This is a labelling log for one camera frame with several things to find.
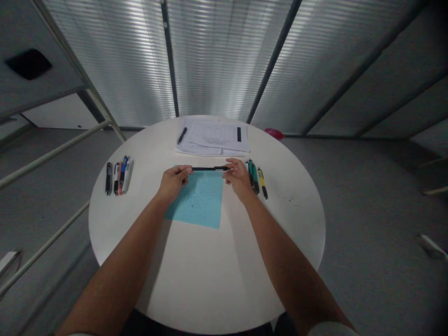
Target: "blue paper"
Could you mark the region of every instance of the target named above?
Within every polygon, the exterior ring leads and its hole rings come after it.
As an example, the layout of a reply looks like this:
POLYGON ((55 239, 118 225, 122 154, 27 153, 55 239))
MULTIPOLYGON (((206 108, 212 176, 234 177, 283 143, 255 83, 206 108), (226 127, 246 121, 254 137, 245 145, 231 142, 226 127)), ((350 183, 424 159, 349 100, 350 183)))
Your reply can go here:
POLYGON ((221 171, 195 171, 182 186, 165 218, 219 229, 223 178, 221 171))

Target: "black marker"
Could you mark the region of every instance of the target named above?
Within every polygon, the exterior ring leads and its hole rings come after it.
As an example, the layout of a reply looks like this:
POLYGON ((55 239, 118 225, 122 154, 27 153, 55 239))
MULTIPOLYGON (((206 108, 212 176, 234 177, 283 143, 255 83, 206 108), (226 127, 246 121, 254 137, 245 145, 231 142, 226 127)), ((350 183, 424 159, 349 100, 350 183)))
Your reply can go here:
POLYGON ((179 145, 182 142, 183 136, 185 135, 185 133, 187 132, 187 128, 184 127, 181 136, 179 137, 179 140, 177 141, 177 144, 179 145))
POLYGON ((106 165, 106 196, 111 194, 111 182, 112 182, 112 164, 110 162, 106 165))
POLYGON ((193 167, 191 170, 198 171, 198 170, 229 170, 229 167, 193 167))

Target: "stack of papers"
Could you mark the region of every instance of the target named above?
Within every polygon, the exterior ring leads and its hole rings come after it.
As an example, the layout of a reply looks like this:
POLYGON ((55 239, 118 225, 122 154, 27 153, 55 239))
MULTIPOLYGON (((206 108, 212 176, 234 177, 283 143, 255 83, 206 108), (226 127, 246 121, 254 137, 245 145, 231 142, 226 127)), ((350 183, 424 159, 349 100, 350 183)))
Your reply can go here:
POLYGON ((192 117, 182 117, 178 139, 187 128, 180 144, 179 153, 199 156, 244 156, 250 152, 247 140, 247 126, 219 121, 207 121, 192 117))

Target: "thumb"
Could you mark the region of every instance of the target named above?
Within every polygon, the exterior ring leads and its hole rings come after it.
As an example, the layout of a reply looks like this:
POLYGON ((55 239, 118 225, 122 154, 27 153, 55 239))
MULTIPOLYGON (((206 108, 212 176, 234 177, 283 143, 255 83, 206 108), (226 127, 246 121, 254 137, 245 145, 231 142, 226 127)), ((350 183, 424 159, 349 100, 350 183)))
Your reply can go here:
POLYGON ((184 169, 183 171, 181 171, 179 174, 177 174, 177 176, 182 181, 185 177, 190 175, 190 173, 191 173, 191 168, 187 168, 187 169, 184 169))

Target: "table top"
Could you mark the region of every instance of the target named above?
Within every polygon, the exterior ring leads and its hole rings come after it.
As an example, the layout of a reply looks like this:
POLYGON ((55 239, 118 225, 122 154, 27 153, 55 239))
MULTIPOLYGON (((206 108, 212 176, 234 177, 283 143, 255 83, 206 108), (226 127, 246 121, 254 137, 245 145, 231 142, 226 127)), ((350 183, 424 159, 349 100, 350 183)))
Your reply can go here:
MULTIPOLYGON (((101 169, 89 208, 90 238, 100 265, 153 198, 166 169, 175 164, 226 163, 222 157, 177 153, 179 123, 180 118, 168 119, 145 128, 109 158, 112 163, 124 155, 134 160, 126 195, 105 195, 106 162, 101 169)), ((325 215, 313 180, 280 141, 251 125, 247 128, 251 152, 240 159, 252 158, 261 167, 269 201, 260 194, 261 200, 318 269, 325 215)), ((164 221, 136 308, 166 326, 199 334, 248 330, 285 311, 269 280, 249 216, 230 185, 224 183, 219 229, 164 221)))

